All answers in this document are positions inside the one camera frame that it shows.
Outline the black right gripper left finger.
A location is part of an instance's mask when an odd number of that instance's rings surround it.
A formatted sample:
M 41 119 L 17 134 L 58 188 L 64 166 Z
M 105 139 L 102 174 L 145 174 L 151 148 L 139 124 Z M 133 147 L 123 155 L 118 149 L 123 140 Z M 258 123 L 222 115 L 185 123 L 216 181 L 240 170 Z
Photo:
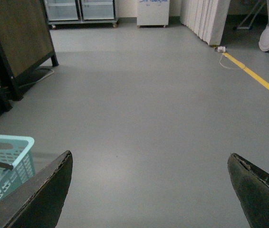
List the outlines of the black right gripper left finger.
M 65 151 L 0 200 L 0 228 L 54 228 L 71 183 L 73 156 Z

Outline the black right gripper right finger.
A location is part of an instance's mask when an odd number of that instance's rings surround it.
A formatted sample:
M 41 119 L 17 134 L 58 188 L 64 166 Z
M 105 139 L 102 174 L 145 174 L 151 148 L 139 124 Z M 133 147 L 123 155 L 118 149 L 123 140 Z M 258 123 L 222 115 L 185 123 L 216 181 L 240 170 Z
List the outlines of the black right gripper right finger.
M 269 173 L 236 153 L 228 158 L 234 191 L 251 228 L 269 228 Z

